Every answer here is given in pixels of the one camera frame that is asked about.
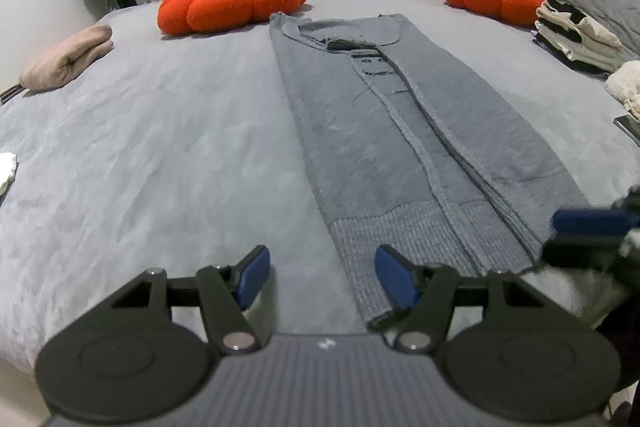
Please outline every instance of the stack of folded bedding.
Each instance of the stack of folded bedding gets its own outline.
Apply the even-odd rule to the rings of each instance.
[[[618,37],[572,4],[545,0],[536,14],[536,42],[573,70],[607,75],[625,62]]]

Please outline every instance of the mattress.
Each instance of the mattress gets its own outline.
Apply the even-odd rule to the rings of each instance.
[[[268,27],[166,38],[157,9],[106,16],[110,54],[63,89],[0,107],[0,151],[19,162],[0,204],[0,357],[25,372],[47,339],[147,267],[184,277],[258,243],[274,266],[248,313],[258,334],[365,329],[306,179]],[[637,181],[640,150],[612,124],[622,106],[528,32],[442,0],[309,0],[303,12],[404,14],[532,124],[591,203]],[[592,273],[526,277],[589,322],[625,296]],[[174,316],[202,333],[193,313]],[[455,327],[472,320],[456,314]]]

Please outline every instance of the gray ribbed panel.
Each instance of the gray ribbed panel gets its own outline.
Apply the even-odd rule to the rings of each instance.
[[[517,427],[464,402],[428,357],[377,335],[275,335],[268,347],[220,363],[191,402],[138,427]],[[562,427],[606,427],[597,416]],[[54,419],[48,427],[79,427]]]

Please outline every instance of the folded gray cardigan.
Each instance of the folded gray cardigan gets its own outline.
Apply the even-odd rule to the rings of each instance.
[[[404,16],[271,17],[306,172],[365,321],[391,310],[374,252],[520,272],[560,206],[586,205],[548,144]]]

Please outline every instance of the black phone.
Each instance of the black phone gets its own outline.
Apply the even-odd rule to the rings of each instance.
[[[614,121],[640,147],[640,122],[630,114],[619,116]]]

